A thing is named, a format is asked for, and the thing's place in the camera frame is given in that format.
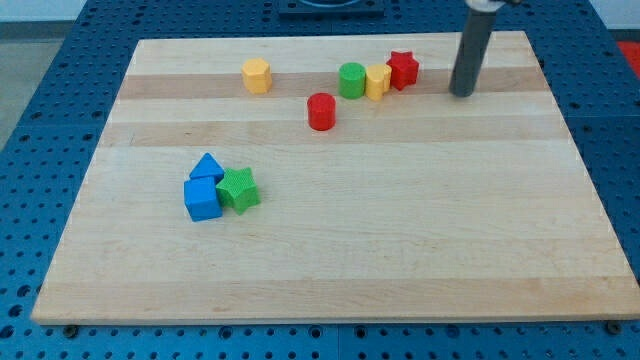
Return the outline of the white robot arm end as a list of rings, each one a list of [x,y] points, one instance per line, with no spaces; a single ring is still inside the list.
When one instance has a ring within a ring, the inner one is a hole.
[[[465,0],[466,5],[478,12],[494,13],[505,5],[518,6],[523,0]]]

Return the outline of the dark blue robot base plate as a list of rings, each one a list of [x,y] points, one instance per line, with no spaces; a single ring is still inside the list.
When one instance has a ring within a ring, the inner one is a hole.
[[[281,17],[302,16],[382,16],[384,0],[276,0]]]

